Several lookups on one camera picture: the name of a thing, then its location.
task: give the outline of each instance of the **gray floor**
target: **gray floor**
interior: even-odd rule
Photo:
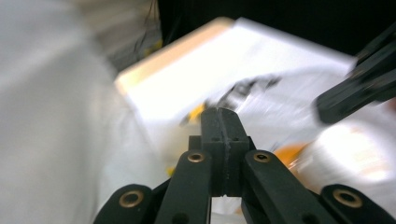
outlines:
[[[144,58],[145,49],[161,40],[156,0],[73,1],[119,71]]]

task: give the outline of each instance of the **black object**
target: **black object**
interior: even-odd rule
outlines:
[[[316,99],[320,120],[335,123],[372,101],[396,97],[396,22],[359,54],[349,78]]]
[[[158,188],[130,185],[117,190],[95,224],[210,222],[212,197],[242,198],[247,223],[396,223],[355,189],[305,189],[282,162],[257,150],[231,110],[207,109],[202,135],[190,138],[172,178]]]
[[[217,17],[244,17],[355,55],[396,21],[394,0],[158,0],[164,43]]]

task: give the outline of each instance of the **gray fabric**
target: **gray fabric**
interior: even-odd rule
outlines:
[[[92,223],[165,179],[69,2],[0,2],[0,49],[0,223]]]

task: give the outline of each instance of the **wooden edge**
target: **wooden edge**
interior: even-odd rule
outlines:
[[[233,20],[220,17],[181,37],[164,49],[150,55],[147,59],[120,72],[115,81],[117,89],[121,94],[127,94],[129,89],[143,79],[163,69],[213,37],[222,34],[232,25]]]

